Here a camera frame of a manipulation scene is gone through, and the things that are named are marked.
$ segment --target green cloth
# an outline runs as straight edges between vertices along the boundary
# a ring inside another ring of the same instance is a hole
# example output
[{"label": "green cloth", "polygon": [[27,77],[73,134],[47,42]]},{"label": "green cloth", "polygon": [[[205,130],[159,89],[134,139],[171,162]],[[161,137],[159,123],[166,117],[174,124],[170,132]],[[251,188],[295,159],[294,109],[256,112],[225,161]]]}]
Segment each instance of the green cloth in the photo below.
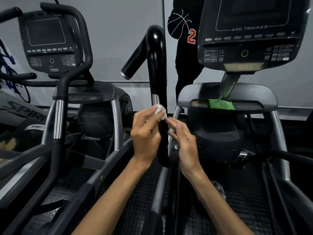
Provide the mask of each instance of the green cloth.
[{"label": "green cloth", "polygon": [[211,109],[235,110],[232,102],[221,99],[209,99]]}]

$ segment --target hand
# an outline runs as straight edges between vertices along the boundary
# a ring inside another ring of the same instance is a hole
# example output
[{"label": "hand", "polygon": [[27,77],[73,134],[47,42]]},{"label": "hand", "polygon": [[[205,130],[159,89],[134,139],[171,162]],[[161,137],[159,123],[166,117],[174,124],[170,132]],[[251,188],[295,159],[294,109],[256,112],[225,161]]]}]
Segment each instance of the hand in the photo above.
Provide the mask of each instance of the hand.
[{"label": "hand", "polygon": [[166,122],[171,129],[176,131],[176,134],[168,131],[168,135],[179,143],[179,159],[182,173],[190,180],[198,172],[203,171],[199,161],[196,137],[190,133],[185,123],[172,117],[168,117]]},{"label": "hand", "polygon": [[153,106],[135,113],[131,130],[131,138],[134,142],[134,159],[146,168],[150,167],[161,141],[158,123],[165,111],[155,115],[156,110],[157,106]]}]

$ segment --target forearm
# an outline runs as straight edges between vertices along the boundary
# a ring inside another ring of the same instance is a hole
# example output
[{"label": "forearm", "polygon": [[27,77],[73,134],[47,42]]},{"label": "forearm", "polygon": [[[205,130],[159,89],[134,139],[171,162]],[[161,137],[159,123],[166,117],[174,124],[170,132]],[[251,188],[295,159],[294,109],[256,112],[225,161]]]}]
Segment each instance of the forearm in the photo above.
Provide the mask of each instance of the forearm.
[{"label": "forearm", "polygon": [[254,233],[221,197],[204,171],[190,180],[220,235],[253,235]]},{"label": "forearm", "polygon": [[147,168],[148,166],[132,158],[119,177],[87,213],[72,235],[112,234],[131,193]]}]

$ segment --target black pants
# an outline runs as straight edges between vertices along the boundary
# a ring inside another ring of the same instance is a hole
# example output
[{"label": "black pants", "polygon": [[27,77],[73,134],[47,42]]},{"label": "black pants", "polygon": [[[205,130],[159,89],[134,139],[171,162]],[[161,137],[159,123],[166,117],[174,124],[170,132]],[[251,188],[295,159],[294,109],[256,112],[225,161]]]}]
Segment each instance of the black pants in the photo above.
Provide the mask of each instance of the black pants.
[{"label": "black pants", "polygon": [[190,44],[186,41],[178,41],[176,53],[176,71],[178,81],[176,84],[176,100],[180,91],[187,85],[193,84],[204,68],[198,63],[197,43]]}]

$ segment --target white cloth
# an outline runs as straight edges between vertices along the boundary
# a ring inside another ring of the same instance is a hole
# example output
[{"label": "white cloth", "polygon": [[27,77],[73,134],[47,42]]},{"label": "white cloth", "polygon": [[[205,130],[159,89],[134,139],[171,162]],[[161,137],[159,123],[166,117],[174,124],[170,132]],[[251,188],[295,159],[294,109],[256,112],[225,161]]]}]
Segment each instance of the white cloth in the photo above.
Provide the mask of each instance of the white cloth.
[{"label": "white cloth", "polygon": [[[164,106],[157,105],[157,110],[156,110],[156,112],[154,114],[156,115],[156,114],[160,113],[163,110],[165,110]],[[165,112],[165,115],[162,116],[161,120],[165,120],[166,118],[167,118],[167,115],[166,115],[166,112]]]}]

